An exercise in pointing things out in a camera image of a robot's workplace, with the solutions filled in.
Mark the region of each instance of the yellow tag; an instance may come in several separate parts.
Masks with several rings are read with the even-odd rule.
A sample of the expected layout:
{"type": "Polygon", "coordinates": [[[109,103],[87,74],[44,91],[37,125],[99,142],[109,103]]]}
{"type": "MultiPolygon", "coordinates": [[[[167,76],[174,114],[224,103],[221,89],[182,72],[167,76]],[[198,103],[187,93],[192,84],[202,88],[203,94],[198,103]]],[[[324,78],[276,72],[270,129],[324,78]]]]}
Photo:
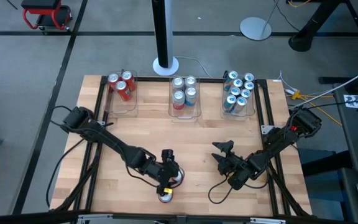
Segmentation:
{"type": "Polygon", "coordinates": [[[164,193],[172,194],[172,189],[164,188],[164,193]]]}

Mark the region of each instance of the sticker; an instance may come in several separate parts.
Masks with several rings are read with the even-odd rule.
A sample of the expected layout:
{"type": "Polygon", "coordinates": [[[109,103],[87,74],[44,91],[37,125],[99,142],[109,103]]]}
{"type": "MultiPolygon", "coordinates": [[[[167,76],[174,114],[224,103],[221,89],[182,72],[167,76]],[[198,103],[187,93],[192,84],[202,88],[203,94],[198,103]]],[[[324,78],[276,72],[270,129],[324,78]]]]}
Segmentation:
{"type": "Polygon", "coordinates": [[[164,188],[164,193],[172,194],[172,189],[164,188]]]}
{"type": "MultiPolygon", "coordinates": [[[[343,95],[345,102],[358,101],[358,95],[343,95]]],[[[348,108],[358,108],[358,102],[355,103],[346,103],[348,108]]]]}

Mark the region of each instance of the gray carpet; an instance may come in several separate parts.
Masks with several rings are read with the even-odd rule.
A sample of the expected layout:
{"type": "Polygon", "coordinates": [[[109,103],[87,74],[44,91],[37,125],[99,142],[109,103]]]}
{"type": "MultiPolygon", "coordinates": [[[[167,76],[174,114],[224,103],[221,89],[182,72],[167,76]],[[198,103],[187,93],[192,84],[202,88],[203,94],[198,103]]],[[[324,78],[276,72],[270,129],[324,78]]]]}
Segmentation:
{"type": "MultiPolygon", "coordinates": [[[[20,10],[0,1],[0,30],[29,31],[21,16],[21,0],[12,2],[20,10]]],[[[81,1],[63,0],[63,3],[73,11],[73,27],[81,1]]],[[[358,13],[358,1],[352,3],[358,13]]],[[[175,31],[238,32],[241,20],[250,16],[267,17],[272,6],[273,1],[268,0],[235,0],[230,4],[216,0],[175,1],[175,31]]],[[[280,1],[279,6],[300,29],[318,4],[294,9],[280,1]]],[[[295,32],[277,10],[270,23],[274,32],[295,32]]],[[[88,1],[80,26],[80,31],[153,30],[150,1],[136,0],[88,1]]],[[[357,27],[345,5],[341,5],[320,31],[357,32],[357,27]]],[[[5,140],[0,146],[0,215],[10,213],[15,202],[68,39],[68,36],[0,37],[0,138],[5,140]]],[[[358,37],[317,37],[308,52],[293,51],[288,46],[288,37],[254,42],[245,37],[176,36],[174,44],[175,55],[199,59],[214,77],[221,77],[225,70],[237,70],[252,72],[257,78],[277,78],[282,70],[284,79],[302,94],[330,88],[318,84],[320,76],[353,77],[358,73],[358,37]]],[[[155,75],[151,64],[156,54],[152,36],[77,37],[57,105],[75,106],[84,75],[104,75],[121,68],[137,70],[139,75],[155,75]]],[[[186,59],[180,59],[178,73],[205,76],[195,61],[186,59]]],[[[299,102],[288,100],[288,103],[299,102]]],[[[325,110],[339,119],[335,106],[325,110]]],[[[341,127],[320,112],[316,114],[323,119],[323,128],[314,138],[300,141],[298,146],[336,152],[346,150],[341,127]]],[[[63,112],[57,111],[53,118],[59,121],[62,116],[63,112]]],[[[47,210],[47,182],[66,139],[63,131],[49,127],[24,212],[47,210]]]]}

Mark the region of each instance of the white stand base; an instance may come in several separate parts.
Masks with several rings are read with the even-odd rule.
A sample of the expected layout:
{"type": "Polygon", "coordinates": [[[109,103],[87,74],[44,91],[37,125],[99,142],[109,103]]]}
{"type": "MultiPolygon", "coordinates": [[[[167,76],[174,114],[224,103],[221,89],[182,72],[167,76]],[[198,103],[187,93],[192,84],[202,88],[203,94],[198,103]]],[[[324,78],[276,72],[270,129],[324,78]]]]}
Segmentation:
{"type": "Polygon", "coordinates": [[[170,76],[170,75],[175,74],[175,72],[178,71],[179,62],[178,62],[178,59],[174,57],[172,60],[172,66],[170,68],[163,68],[158,63],[158,57],[157,57],[153,62],[153,69],[157,74],[159,74],[161,76],[170,76]]]}
{"type": "Polygon", "coordinates": [[[244,36],[251,40],[265,40],[272,34],[272,27],[266,23],[261,18],[250,17],[241,22],[240,30],[244,36]]]}

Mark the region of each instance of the wooden table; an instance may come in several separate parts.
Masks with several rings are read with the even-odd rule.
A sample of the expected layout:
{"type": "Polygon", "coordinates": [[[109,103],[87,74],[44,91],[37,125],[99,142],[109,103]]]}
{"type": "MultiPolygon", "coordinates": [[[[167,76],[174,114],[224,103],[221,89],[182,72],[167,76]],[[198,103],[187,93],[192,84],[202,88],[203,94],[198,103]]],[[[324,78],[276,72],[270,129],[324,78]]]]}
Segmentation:
{"type": "MultiPolygon", "coordinates": [[[[84,77],[78,106],[94,108],[101,76],[84,77]]],[[[268,80],[268,90],[275,125],[284,126],[288,114],[287,101],[282,83],[268,80]]],[[[142,146],[157,156],[160,161],[162,149],[173,149],[175,160],[185,170],[183,184],[174,190],[173,200],[159,202],[155,189],[128,176],[119,154],[103,146],[99,171],[94,191],[92,212],[148,213],[186,215],[224,215],[271,217],[269,188],[256,190],[243,187],[233,190],[225,202],[215,205],[209,202],[208,190],[224,179],[219,175],[218,163],[211,153],[219,154],[213,141],[234,141],[233,151],[248,156],[262,148],[257,113],[245,121],[222,119],[222,84],[201,83],[202,114],[195,123],[174,123],[168,114],[169,82],[139,82],[139,114],[136,118],[109,119],[114,125],[108,127],[118,138],[129,145],[142,146]]],[[[264,102],[262,90],[261,102],[264,102]]],[[[80,140],[79,135],[69,134],[66,150],[80,140]]],[[[83,142],[63,160],[53,193],[51,208],[59,206],[77,184],[84,158],[86,143],[83,142]]],[[[298,152],[288,147],[281,153],[285,182],[300,205],[311,213],[305,180],[298,152]]],[[[265,182],[266,173],[249,185],[259,186],[265,182]]],[[[221,200],[229,190],[227,183],[215,188],[211,197],[221,200]]],[[[85,206],[87,186],[84,188],[81,208],[85,206]]],[[[283,214],[280,191],[276,186],[278,207],[283,214]]]]}

